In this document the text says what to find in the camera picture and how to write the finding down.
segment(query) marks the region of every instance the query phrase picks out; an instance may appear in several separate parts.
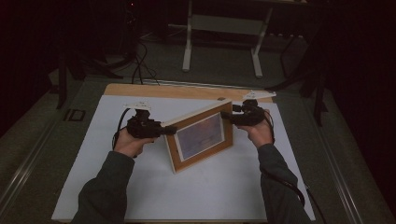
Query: dark background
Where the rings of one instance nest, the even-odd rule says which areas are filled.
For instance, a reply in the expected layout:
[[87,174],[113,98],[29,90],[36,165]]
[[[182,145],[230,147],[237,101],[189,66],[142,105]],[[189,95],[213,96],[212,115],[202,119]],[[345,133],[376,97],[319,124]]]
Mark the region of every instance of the dark background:
[[[159,36],[165,36],[167,23],[185,24],[187,1],[144,2],[140,18]],[[123,53],[131,47],[120,42],[124,24],[114,25],[122,23],[122,4],[107,0],[1,3],[0,136],[51,88],[48,73],[58,66],[59,34],[99,59],[104,53]],[[396,3],[384,0],[333,4],[335,8],[318,34],[328,65],[326,87],[332,91],[395,215]],[[270,33],[296,32],[285,17],[287,12],[295,10],[276,9]],[[102,13],[113,15],[110,18],[114,21],[107,21],[108,16],[100,20]]]

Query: wooden frame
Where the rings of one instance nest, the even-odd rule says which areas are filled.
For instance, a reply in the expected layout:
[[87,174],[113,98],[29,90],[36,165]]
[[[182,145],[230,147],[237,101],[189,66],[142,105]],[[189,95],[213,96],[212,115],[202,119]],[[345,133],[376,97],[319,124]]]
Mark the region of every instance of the wooden frame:
[[175,135],[166,135],[174,173],[233,145],[233,125],[220,112],[233,113],[230,99],[218,101],[162,126],[176,126]]

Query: photo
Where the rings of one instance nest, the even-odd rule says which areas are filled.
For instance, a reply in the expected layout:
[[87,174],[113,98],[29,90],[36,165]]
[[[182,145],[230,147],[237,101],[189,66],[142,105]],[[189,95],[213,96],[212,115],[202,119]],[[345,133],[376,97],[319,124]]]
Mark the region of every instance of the photo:
[[181,161],[214,147],[224,141],[220,113],[177,131],[175,138]]

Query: person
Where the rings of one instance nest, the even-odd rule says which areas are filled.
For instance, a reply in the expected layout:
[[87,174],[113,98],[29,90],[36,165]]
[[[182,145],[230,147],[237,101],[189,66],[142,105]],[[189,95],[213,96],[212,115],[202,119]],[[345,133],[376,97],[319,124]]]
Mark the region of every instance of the person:
[[[310,223],[296,193],[268,176],[271,174],[297,185],[297,177],[274,146],[271,124],[263,120],[255,126],[237,128],[247,132],[248,139],[258,151],[268,222]],[[154,141],[155,138],[135,139],[122,129],[97,177],[88,181],[78,195],[78,211],[71,223],[123,223],[127,207],[126,188],[134,169],[133,157],[142,153],[145,144]]]

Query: wooden board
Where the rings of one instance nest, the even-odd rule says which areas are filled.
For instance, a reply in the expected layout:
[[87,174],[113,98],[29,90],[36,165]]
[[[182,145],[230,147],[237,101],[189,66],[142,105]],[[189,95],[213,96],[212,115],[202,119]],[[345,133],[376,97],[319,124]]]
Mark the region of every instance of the wooden board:
[[[118,96],[147,96],[166,97],[181,99],[205,99],[217,100],[220,97],[229,98],[233,101],[243,101],[243,96],[250,90],[207,88],[207,87],[184,87],[184,86],[154,86],[133,84],[109,84],[104,95]],[[262,103],[272,103],[272,98],[259,99]]]

